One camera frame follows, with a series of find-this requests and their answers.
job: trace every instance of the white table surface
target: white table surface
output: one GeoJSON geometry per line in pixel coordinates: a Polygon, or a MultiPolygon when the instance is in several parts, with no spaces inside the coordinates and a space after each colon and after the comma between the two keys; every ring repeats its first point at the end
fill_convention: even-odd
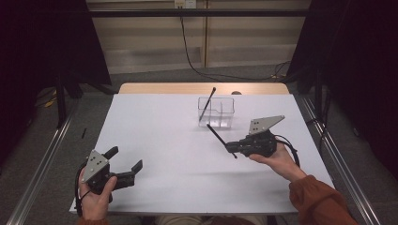
{"type": "MultiPolygon", "coordinates": [[[[115,95],[96,145],[118,146],[111,172],[142,159],[135,186],[116,190],[109,211],[133,214],[278,214],[297,212],[289,182],[264,164],[227,153],[207,127],[198,127],[197,99],[206,95],[115,95]]],[[[226,142],[243,139],[250,120],[284,115],[272,127],[298,149],[301,168],[333,187],[292,95],[218,96],[235,100],[230,128],[215,128],[226,142]]]]}

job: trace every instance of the clear plastic container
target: clear plastic container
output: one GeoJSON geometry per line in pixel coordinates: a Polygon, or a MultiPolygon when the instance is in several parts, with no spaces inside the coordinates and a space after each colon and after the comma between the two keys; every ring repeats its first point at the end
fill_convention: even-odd
{"type": "Polygon", "coordinates": [[[198,99],[199,127],[210,124],[215,128],[229,128],[232,125],[234,112],[234,99],[231,97],[212,97],[210,101],[208,97],[198,99]]]}

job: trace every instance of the person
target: person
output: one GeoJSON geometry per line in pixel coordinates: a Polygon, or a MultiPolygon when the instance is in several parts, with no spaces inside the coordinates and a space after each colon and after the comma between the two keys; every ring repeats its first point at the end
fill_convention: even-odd
{"type": "MultiPolygon", "coordinates": [[[[312,175],[307,175],[290,157],[283,144],[277,144],[277,150],[271,157],[251,154],[249,159],[268,165],[274,172],[290,181],[290,201],[298,210],[299,224],[358,224],[348,213],[343,195],[318,181],[312,175]]],[[[114,189],[116,178],[109,179],[101,195],[89,192],[82,201],[83,216],[79,225],[108,224],[106,214],[108,199],[114,189]]],[[[85,194],[87,184],[79,185],[80,195],[85,194]]],[[[258,217],[212,217],[203,221],[202,217],[158,217],[156,224],[209,224],[209,225],[253,225],[261,221],[258,217]]]]}

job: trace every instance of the sleeve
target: sleeve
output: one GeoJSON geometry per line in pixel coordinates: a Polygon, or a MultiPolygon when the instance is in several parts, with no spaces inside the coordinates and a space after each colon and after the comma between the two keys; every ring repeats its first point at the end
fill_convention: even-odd
{"type": "Polygon", "coordinates": [[[106,218],[102,220],[85,220],[83,217],[80,217],[77,225],[109,225],[109,222],[106,218]]]}
{"type": "Polygon", "coordinates": [[[300,224],[357,224],[348,214],[343,195],[312,175],[291,183],[289,188],[300,224]]]}

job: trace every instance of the wall outlet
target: wall outlet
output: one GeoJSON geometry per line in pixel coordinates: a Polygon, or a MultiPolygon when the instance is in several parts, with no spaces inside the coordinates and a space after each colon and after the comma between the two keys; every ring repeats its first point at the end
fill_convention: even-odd
{"type": "Polygon", "coordinates": [[[185,8],[196,8],[196,0],[185,0],[185,8]]]}
{"type": "Polygon", "coordinates": [[[175,8],[185,8],[185,0],[175,0],[175,8]]]}

